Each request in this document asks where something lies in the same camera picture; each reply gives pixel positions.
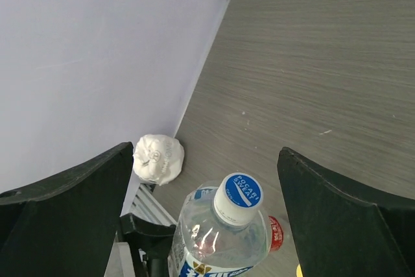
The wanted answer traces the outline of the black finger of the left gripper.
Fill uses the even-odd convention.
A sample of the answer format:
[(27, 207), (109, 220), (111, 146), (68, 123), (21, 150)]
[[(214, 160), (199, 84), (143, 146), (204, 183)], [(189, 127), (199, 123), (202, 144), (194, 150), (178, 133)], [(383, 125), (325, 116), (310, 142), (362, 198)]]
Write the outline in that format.
[(117, 238), (127, 243), (136, 276), (169, 277), (168, 256), (176, 226), (145, 221), (133, 213), (119, 218)]

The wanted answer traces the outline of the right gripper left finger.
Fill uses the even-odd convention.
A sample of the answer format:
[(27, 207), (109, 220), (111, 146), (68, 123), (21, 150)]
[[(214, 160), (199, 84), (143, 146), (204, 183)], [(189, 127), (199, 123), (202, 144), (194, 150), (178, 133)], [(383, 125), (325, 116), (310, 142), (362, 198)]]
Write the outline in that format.
[(133, 164), (124, 142), (1, 194), (2, 276), (104, 276)]

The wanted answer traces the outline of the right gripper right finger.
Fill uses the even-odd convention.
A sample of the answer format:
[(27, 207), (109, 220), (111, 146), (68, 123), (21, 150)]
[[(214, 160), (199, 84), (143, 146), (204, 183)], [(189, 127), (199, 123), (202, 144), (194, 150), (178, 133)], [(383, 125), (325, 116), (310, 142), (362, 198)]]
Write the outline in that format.
[(413, 276), (414, 200), (284, 147), (278, 178), (304, 276)]

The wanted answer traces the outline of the clear Pocari water bottle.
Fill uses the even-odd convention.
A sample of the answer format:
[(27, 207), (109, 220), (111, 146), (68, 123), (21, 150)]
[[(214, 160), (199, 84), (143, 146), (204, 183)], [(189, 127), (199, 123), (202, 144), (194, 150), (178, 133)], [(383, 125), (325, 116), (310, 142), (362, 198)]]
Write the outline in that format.
[(225, 223), (213, 207), (221, 182), (206, 182), (186, 197), (169, 252), (170, 276), (238, 276), (268, 256), (268, 214), (261, 206), (245, 226)]

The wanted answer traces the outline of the white blue bottle cap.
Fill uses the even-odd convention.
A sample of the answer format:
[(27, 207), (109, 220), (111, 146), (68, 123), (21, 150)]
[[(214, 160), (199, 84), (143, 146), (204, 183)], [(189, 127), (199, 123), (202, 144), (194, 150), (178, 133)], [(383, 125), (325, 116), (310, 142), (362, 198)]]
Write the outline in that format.
[(220, 183), (213, 207), (225, 223), (245, 226), (254, 219), (262, 202), (263, 189), (255, 178), (245, 173), (232, 173)]

